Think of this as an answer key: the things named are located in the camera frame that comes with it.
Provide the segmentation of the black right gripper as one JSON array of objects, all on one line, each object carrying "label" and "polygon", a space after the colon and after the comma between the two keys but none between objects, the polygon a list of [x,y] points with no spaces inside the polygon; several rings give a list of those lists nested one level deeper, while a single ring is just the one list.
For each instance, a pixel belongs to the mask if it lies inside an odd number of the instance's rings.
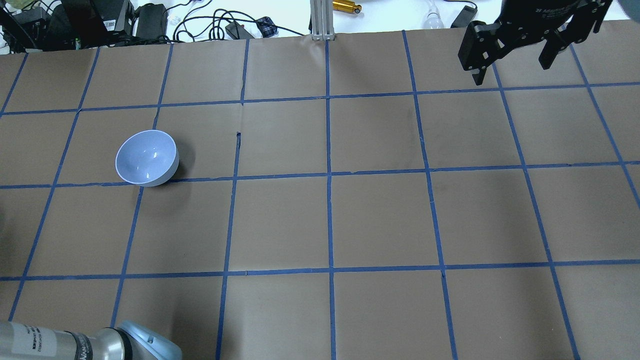
[{"label": "black right gripper", "polygon": [[458,59],[480,86],[496,60],[544,37],[538,61],[542,69],[550,69],[560,52],[598,34],[612,4],[612,0],[503,0],[496,22],[474,20],[467,25]]}]

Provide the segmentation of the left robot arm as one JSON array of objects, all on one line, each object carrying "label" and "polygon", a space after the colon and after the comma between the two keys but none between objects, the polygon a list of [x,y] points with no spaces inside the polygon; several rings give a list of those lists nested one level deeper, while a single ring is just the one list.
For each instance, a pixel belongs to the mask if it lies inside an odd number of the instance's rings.
[{"label": "left robot arm", "polygon": [[145,326],[124,321],[94,335],[2,321],[3,360],[182,360],[174,342]]}]

